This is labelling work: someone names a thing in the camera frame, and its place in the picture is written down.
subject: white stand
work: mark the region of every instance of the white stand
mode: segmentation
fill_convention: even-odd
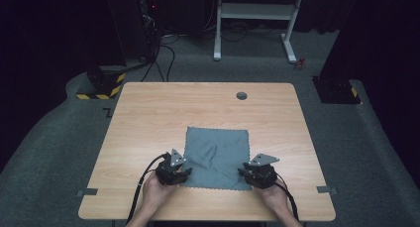
[[[290,44],[290,35],[299,12],[300,2],[296,0],[293,5],[272,5],[272,4],[244,4],[244,3],[222,3],[218,0],[217,7],[217,28],[214,43],[214,60],[222,58],[221,24],[222,18],[236,19],[260,19],[260,20],[284,20],[289,21],[286,34],[281,34],[281,41],[287,53],[289,62],[296,63],[296,56]]]

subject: wooden table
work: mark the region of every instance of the wooden table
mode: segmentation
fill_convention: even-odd
[[[238,99],[238,92],[248,98]],[[140,176],[172,148],[184,153],[188,126],[248,130],[250,159],[257,153],[280,158],[272,165],[293,194],[300,219],[335,218],[329,193],[316,188],[326,183],[294,87],[221,82],[126,83],[87,186],[97,193],[83,197],[79,216],[127,219]],[[276,220],[253,191],[190,187],[179,187],[153,219]]]

